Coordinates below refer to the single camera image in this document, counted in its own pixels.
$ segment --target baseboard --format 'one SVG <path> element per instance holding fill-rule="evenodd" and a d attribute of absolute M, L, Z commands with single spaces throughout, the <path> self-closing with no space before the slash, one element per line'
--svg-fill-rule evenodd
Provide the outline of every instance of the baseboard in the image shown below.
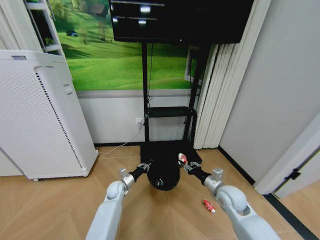
<path fill-rule="evenodd" d="M 319 240 L 292 212 L 290 212 L 272 193 L 264 198 L 284 217 L 284 219 L 303 237 L 308 240 Z"/>
<path fill-rule="evenodd" d="M 251 185 L 255 184 L 256 181 L 220 145 L 218 149 Z"/>
<path fill-rule="evenodd" d="M 133 141 L 126 144 L 125 142 L 94 143 L 93 145 L 95 147 L 117 147 L 123 144 L 125 144 L 124 146 L 140 146 L 142 143 L 144 143 L 144 141 Z"/>

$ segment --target tv stand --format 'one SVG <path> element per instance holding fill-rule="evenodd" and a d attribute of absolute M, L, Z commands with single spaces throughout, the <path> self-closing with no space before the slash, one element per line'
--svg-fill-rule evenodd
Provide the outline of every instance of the tv stand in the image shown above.
<path fill-rule="evenodd" d="M 140 155 L 141 163 L 148 163 L 158 155 L 169 155 L 178 158 L 179 153 L 186 155 L 192 162 L 201 163 L 202 160 L 194 149 L 197 111 L 194 109 L 199 79 L 206 66 L 209 54 L 209 44 L 201 45 L 198 60 L 192 83 L 189 106 L 170 106 L 170 107 L 148 107 L 148 64 L 147 64 L 147 43 L 142 42 L 142 73 L 143 73 L 143 108 L 144 108 L 144 140 L 141 144 Z M 182 140 L 174 141 L 150 141 L 149 137 L 149 118 L 168 118 L 186 116 L 184 133 Z"/>

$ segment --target door frame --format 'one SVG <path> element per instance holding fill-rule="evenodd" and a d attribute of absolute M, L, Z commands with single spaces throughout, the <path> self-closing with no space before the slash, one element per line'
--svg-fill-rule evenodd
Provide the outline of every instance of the door frame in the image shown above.
<path fill-rule="evenodd" d="M 320 112 L 303 130 L 268 173 L 255 185 L 260 194 L 272 193 L 294 168 L 306 160 L 320 144 Z"/>

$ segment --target green meadow wallpaper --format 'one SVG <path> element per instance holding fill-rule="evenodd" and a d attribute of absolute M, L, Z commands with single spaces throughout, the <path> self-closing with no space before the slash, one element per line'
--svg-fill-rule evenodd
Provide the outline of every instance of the green meadow wallpaper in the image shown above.
<path fill-rule="evenodd" d="M 108 0 L 50 3 L 76 90 L 142 89 L 141 44 L 114 41 Z M 187 45 L 154 44 L 150 88 L 190 88 L 184 79 L 187 54 Z M 148 44 L 149 68 L 150 55 Z"/>

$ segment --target white shelf unit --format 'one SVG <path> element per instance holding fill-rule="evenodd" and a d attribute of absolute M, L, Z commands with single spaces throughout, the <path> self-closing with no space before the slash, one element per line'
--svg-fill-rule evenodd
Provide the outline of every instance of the white shelf unit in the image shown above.
<path fill-rule="evenodd" d="M 29 13 L 32 25 L 34 27 L 34 30 L 38 36 L 41 48 L 43 50 L 44 53 L 51 53 L 53 51 L 56 51 L 56 53 L 58 53 L 58 55 L 65 57 L 64 51 L 62 49 L 60 40 L 59 40 L 59 36 L 55 27 L 55 15 L 52 11 L 50 2 L 47 0 L 39 0 L 39 2 L 27 2 L 26 0 L 24 0 L 24 4 L 25 7 Z M 39 22 L 37 23 L 37 21 L 35 20 L 35 18 L 33 17 L 32 12 L 33 11 L 42 11 L 43 12 L 43 16 L 45 18 L 46 24 L 48 26 L 48 30 L 52 36 L 52 40 L 53 40 L 53 44 L 50 45 L 46 45 L 42 39 L 42 35 L 41 32 L 39 31 L 38 28 L 38 24 L 40 24 Z"/>

